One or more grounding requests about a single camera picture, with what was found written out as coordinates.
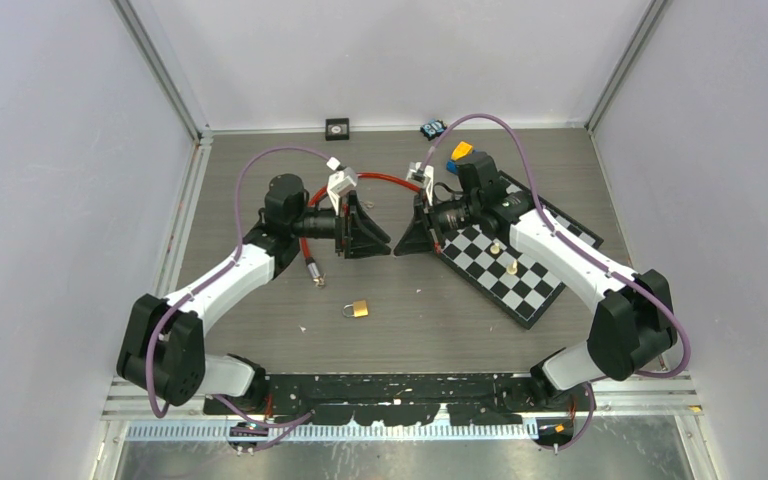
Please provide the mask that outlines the small brass padlock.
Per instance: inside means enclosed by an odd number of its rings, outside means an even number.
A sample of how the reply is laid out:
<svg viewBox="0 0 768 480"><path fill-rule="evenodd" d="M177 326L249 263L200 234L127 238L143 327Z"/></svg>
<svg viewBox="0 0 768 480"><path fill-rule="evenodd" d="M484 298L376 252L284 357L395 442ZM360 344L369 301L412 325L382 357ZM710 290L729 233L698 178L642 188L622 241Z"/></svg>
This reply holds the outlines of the small brass padlock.
<svg viewBox="0 0 768 480"><path fill-rule="evenodd" d="M368 302L366 300L354 301L345 305L341 310L345 318L363 318L369 315Z"/></svg>

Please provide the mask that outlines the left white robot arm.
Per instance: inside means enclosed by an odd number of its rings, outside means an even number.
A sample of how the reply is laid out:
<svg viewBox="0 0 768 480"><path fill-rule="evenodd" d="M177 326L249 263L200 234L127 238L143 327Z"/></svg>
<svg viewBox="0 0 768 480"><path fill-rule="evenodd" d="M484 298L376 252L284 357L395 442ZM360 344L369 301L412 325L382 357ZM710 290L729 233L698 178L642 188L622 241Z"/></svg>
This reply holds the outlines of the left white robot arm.
<svg viewBox="0 0 768 480"><path fill-rule="evenodd" d="M277 278L303 239L332 239L347 258L387 255L389 236L360 203L357 174L341 170L325 188L331 208L315 207L300 177L274 177L257 223L240 245L193 283L164 297L145 294L133 304L116 362L123 379L181 406L197 394L218 394L244 414L267 398L263 370L238 355L209 355L206 334L233 306Z"/></svg>

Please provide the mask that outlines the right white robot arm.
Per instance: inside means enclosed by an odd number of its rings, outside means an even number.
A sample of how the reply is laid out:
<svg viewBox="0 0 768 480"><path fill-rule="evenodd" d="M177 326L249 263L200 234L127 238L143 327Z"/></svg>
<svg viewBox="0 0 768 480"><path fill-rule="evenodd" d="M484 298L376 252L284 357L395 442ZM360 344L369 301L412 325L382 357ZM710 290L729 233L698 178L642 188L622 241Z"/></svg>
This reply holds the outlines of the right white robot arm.
<svg viewBox="0 0 768 480"><path fill-rule="evenodd" d="M437 250L446 234L477 227L533 259L583 301L593 315L587 339L530 370L525 388L537 406L556 410L581 384L643 374L648 363L676 344L670 288L662 274L638 273L598 252L559 223L532 191L512 185L485 152L461 159L457 175L459 192L436 201L432 167L410 164L407 178L420 191L394 253Z"/></svg>

